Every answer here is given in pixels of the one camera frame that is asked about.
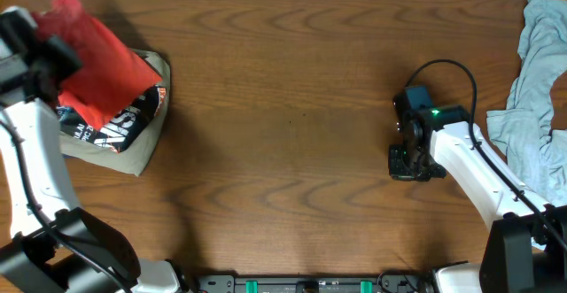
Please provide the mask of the red printed t-shirt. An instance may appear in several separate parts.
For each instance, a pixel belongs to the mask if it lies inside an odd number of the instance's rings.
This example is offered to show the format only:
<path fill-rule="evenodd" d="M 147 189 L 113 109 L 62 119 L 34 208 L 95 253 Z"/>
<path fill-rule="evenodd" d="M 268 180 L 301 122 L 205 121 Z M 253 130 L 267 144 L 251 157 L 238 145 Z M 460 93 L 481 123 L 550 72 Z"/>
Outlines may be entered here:
<path fill-rule="evenodd" d="M 82 67 L 63 81 L 59 103 L 74 108 L 96 130 L 129 106 L 161 77 L 80 0 L 52 0 L 47 12 L 33 12 L 38 34 L 58 36 Z"/>

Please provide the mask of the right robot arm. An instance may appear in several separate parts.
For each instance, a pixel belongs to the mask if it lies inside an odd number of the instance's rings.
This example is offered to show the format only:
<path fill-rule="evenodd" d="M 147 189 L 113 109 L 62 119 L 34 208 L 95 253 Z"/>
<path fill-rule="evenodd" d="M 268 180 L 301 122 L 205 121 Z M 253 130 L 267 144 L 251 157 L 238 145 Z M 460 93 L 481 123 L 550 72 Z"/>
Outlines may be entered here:
<path fill-rule="evenodd" d="M 397 105 L 403 142 L 389 149 L 394 180 L 450 174 L 489 230 L 479 264 L 433 271 L 424 292 L 564 292 L 566 209 L 528 189 L 470 125 L 458 105 Z"/>

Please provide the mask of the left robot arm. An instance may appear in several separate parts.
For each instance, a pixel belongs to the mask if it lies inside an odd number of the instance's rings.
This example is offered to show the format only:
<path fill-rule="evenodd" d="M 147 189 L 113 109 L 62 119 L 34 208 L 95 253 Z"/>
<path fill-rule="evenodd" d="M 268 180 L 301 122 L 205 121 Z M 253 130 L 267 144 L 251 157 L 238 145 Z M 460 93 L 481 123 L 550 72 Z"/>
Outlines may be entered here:
<path fill-rule="evenodd" d="M 48 102 L 69 67 L 60 40 L 1 37 L 1 152 L 12 197 L 12 241 L 1 274 L 24 292 L 185 292 L 168 260 L 149 261 L 81 208 Z"/>

